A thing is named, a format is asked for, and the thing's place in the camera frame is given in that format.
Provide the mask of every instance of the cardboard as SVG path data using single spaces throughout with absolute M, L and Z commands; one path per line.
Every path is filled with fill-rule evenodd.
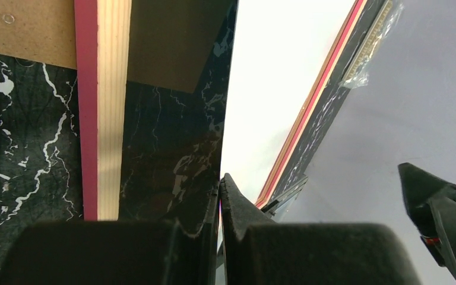
M 134 0 L 128 79 L 192 93 L 232 2 Z M 0 0 L 0 54 L 76 68 L 74 1 Z
M 1 55 L 76 68 L 74 35 L 73 0 L 0 0 Z

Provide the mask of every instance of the plastic bag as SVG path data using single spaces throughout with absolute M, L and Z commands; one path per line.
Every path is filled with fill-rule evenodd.
M 403 4 L 396 0 L 387 0 L 384 3 L 347 68 L 341 86 L 354 89 L 368 84 L 370 61 L 389 31 L 397 24 L 403 9 Z

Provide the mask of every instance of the red edge stripe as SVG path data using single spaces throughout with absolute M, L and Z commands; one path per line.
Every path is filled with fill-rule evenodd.
M 349 30 L 350 30 L 350 27 L 354 24 L 354 19 L 356 18 L 356 15 L 357 13 L 359 12 L 362 4 L 363 4 L 364 0 L 359 0 L 357 3 L 356 3 L 356 6 L 354 7 L 354 10 L 350 16 L 350 19 L 349 19 L 349 22 L 347 22 L 347 25 L 345 26 L 343 32 L 342 32 L 342 35 L 340 37 L 340 40 L 338 41 L 336 47 L 335 47 L 335 50 L 333 51 L 333 54 L 332 56 L 330 57 L 330 60 L 328 62 L 328 65 L 326 66 L 326 69 L 324 70 L 324 72 L 322 73 L 322 77 L 321 77 L 321 80 L 319 81 L 319 84 L 317 85 L 317 88 L 315 89 L 314 91 L 314 94 L 312 96 L 312 99 L 310 100 L 310 103 L 309 105 L 307 106 L 307 109 L 305 110 L 305 114 L 302 118 L 302 120 L 300 121 L 300 124 L 298 125 L 298 128 L 296 129 L 296 132 L 294 133 L 294 136 L 293 136 L 293 139 L 291 140 L 291 143 L 289 144 L 289 147 L 287 148 L 286 150 L 286 153 L 284 155 L 284 158 L 282 159 L 281 163 L 279 164 L 278 166 L 278 169 L 277 169 L 277 172 L 275 173 L 274 177 L 272 178 L 272 182 L 270 183 L 270 189 L 272 189 L 272 191 L 268 191 L 265 196 L 264 196 L 264 199 L 261 200 L 256 206 L 257 207 L 260 207 L 263 205 L 264 202 L 266 202 L 267 198 L 274 192 L 274 186 L 276 185 L 277 183 L 277 177 L 278 177 L 278 174 L 281 173 L 285 167 L 285 165 L 287 164 L 284 164 L 284 162 L 287 160 L 287 158 L 291 155 L 291 149 L 292 149 L 292 146 L 295 145 L 299 139 L 299 133 L 300 131 L 305 127 L 305 121 L 306 121 L 306 118 L 309 117 L 309 114 L 311 112 L 313 112 L 314 110 L 312 110 L 312 106 L 314 105 L 315 101 L 317 100 L 317 97 L 319 96 L 319 91 L 321 90 L 322 86 L 324 85 L 325 83 L 325 80 L 326 80 L 326 77 L 327 77 L 327 74 L 330 73 L 330 70 L 333 68 L 333 63 L 335 61 L 335 59 L 337 57 L 339 57 L 339 53 L 340 53 L 340 48 L 341 46 L 343 45 L 343 43 L 347 40 L 347 34 L 349 33 Z
M 75 0 L 74 18 L 83 212 L 85 220 L 97 220 L 97 0 Z

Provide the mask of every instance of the wooden strip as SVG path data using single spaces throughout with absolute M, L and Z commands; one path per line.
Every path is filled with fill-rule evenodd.
M 289 161 L 289 158 L 296 147 L 296 143 L 298 142 L 298 139 L 301 137 L 303 129 L 305 128 L 306 124 L 308 123 L 308 120 L 310 119 L 310 116 L 312 115 L 312 112 L 315 109 L 315 106 L 322 94 L 322 91 L 324 90 L 324 87 L 328 82 L 329 77 L 331 76 L 331 73 L 338 61 L 338 58 L 340 57 L 343 49 L 345 48 L 347 40 L 349 39 L 349 36 L 352 33 L 352 30 L 354 29 L 357 23 L 357 19 L 359 18 L 359 15 L 361 14 L 366 2 L 367 0 L 358 0 L 353 5 L 349 15 L 347 16 L 342 26 L 342 29 L 340 30 L 340 33 L 335 39 L 335 42 L 326 58 L 326 61 L 324 62 L 321 68 L 321 72 L 319 73 L 321 76 L 316 79 L 314 85 L 312 86 L 312 90 L 309 93 L 309 97 L 306 99 L 305 104 L 303 105 L 300 113 L 298 114 L 298 117 L 294 122 L 292 130 L 286 138 L 283 148 L 281 149 L 277 157 L 277 160 L 275 161 L 275 164 L 272 168 L 272 171 L 270 172 L 270 175 L 267 181 L 265 182 L 263 190 L 261 191 L 256 201 L 256 206 L 258 208 L 261 208 L 267 204 L 273 191 L 275 190 L 277 182 L 280 179 L 280 176 L 282 175 L 282 171 L 286 167 L 287 162 Z
M 75 0 L 85 220 L 97 220 L 97 0 Z
M 97 219 L 117 220 L 131 0 L 98 0 Z

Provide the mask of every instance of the gray wall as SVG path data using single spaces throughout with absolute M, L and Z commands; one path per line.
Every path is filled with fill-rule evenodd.
M 376 54 L 369 85 L 353 90 L 306 174 L 286 221 L 389 225 L 423 284 L 455 284 L 404 211 L 397 164 L 456 183 L 456 1 L 407 0 Z

